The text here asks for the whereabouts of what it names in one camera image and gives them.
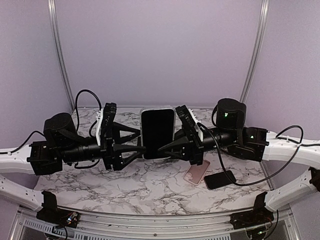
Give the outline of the aluminium corner post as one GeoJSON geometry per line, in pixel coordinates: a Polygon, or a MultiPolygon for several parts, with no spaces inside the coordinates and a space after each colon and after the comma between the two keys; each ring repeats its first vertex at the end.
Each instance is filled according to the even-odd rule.
{"type": "Polygon", "coordinates": [[[56,1],[48,0],[47,6],[48,6],[51,32],[52,32],[55,52],[57,56],[57,62],[58,62],[60,74],[62,77],[62,84],[68,100],[69,107],[72,111],[74,111],[76,104],[75,104],[75,99],[71,90],[71,84],[70,84],[67,67],[64,59],[64,54],[63,54],[63,48],[61,43],[60,31],[59,31],[59,23],[58,23],[58,17],[57,17],[57,10],[56,10],[56,1]]]}
{"type": "Polygon", "coordinates": [[[256,31],[255,41],[254,41],[253,50],[251,54],[251,59],[249,62],[248,71],[247,71],[242,92],[240,95],[241,103],[246,102],[250,92],[251,85],[254,80],[256,66],[258,63],[260,52],[262,50],[262,45],[263,45],[264,36],[266,32],[269,6],[270,6],[269,0],[261,1],[260,14],[258,19],[257,31],[256,31]]]}

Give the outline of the aluminium left corner post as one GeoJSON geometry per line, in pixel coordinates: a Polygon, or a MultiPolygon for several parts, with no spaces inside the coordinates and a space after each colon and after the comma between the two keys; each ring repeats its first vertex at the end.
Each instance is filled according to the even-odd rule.
{"type": "Polygon", "coordinates": [[[71,90],[71,84],[70,84],[67,67],[64,59],[64,54],[63,54],[63,48],[61,43],[60,31],[59,31],[59,23],[58,23],[58,17],[57,17],[57,10],[56,10],[56,1],[48,0],[47,6],[48,6],[51,32],[52,32],[55,52],[57,56],[57,62],[58,62],[60,74],[62,77],[62,84],[68,100],[69,107],[72,111],[74,111],[76,104],[75,104],[75,99],[71,90]]]}

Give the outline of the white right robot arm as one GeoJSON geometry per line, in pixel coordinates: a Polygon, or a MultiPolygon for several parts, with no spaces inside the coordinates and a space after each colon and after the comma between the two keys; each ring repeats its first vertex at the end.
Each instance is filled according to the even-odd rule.
{"type": "Polygon", "coordinates": [[[275,212],[299,198],[320,190],[320,143],[300,138],[291,138],[284,133],[290,129],[302,129],[291,125],[279,133],[265,128],[246,127],[247,107],[232,98],[220,99],[211,115],[212,128],[207,128],[196,119],[191,109],[185,105],[175,111],[182,123],[174,140],[158,149],[158,152],[188,161],[191,165],[201,165],[204,152],[224,151],[241,160],[256,162],[283,161],[285,169],[290,163],[308,167],[302,175],[282,187],[263,192],[255,198],[254,207],[247,219],[258,224],[267,216],[267,211],[275,212]]]}

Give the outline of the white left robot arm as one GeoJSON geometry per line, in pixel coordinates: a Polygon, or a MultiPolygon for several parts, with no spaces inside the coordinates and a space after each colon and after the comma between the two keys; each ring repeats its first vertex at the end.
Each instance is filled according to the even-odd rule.
{"type": "Polygon", "coordinates": [[[122,170],[145,148],[128,145],[140,136],[140,130],[117,123],[114,118],[113,113],[98,117],[96,135],[83,137],[69,113],[58,113],[45,121],[44,141],[0,151],[0,172],[44,176],[62,171],[63,164],[99,160],[106,169],[122,170]]]}

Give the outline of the aluminium right corner post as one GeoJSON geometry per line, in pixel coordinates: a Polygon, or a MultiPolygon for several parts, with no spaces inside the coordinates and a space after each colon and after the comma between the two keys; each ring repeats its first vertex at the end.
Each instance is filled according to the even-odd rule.
{"type": "Polygon", "coordinates": [[[247,71],[242,92],[240,95],[241,103],[246,102],[250,92],[251,85],[254,80],[256,66],[258,63],[260,52],[262,50],[262,45],[263,45],[264,36],[266,32],[269,6],[270,6],[269,0],[261,1],[260,14],[258,19],[257,31],[256,31],[255,41],[254,41],[253,50],[251,54],[251,59],[249,62],[248,71],[247,71]]]}

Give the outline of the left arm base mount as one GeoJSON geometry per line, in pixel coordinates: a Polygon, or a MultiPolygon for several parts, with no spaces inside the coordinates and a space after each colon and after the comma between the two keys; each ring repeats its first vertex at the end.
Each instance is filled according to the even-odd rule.
{"type": "Polygon", "coordinates": [[[43,203],[37,212],[36,218],[60,227],[76,228],[80,214],[77,211],[66,210],[58,207],[56,196],[49,191],[42,191],[43,203]]]}

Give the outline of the pink phone case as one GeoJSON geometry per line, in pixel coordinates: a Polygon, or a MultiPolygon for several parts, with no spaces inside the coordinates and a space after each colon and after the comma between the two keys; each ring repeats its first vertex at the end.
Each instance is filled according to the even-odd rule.
{"type": "Polygon", "coordinates": [[[186,173],[183,175],[183,179],[186,182],[194,186],[197,186],[202,181],[209,166],[210,162],[208,160],[203,160],[202,165],[191,165],[186,171],[186,173]]]}

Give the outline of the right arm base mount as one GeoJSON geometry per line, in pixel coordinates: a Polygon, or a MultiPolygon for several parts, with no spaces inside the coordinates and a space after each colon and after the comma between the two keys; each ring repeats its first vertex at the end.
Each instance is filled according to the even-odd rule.
{"type": "Polygon", "coordinates": [[[252,210],[233,213],[230,215],[230,224],[233,229],[242,229],[265,224],[274,220],[274,213],[266,208],[267,192],[256,196],[252,210]]]}

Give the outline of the aluminium front rail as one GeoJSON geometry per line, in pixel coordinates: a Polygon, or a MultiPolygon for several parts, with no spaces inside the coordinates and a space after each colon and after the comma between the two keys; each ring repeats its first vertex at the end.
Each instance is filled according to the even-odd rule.
{"type": "Polygon", "coordinates": [[[192,215],[132,215],[80,210],[75,228],[56,228],[20,207],[10,240],[299,240],[291,209],[283,207],[272,221],[234,226],[243,210],[192,215]]]}

